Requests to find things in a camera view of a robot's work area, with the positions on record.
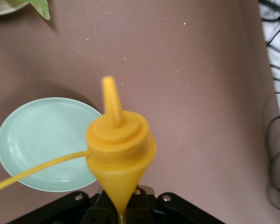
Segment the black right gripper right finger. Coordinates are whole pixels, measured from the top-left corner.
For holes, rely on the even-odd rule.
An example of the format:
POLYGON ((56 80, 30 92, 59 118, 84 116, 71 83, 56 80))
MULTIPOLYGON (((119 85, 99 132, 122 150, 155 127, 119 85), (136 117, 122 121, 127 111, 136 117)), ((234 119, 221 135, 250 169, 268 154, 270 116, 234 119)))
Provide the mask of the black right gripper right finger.
POLYGON ((138 186, 127 206, 128 224, 222 224, 223 222, 178 195, 158 197, 148 186, 138 186))

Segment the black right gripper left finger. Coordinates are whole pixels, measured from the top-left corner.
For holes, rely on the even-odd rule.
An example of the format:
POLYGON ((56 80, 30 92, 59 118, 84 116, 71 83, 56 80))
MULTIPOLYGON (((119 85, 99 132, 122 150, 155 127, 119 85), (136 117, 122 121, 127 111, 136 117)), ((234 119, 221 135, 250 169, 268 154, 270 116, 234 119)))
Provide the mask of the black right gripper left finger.
POLYGON ((103 190, 92 197, 69 193, 13 221, 11 224, 117 224, 116 209, 103 190))

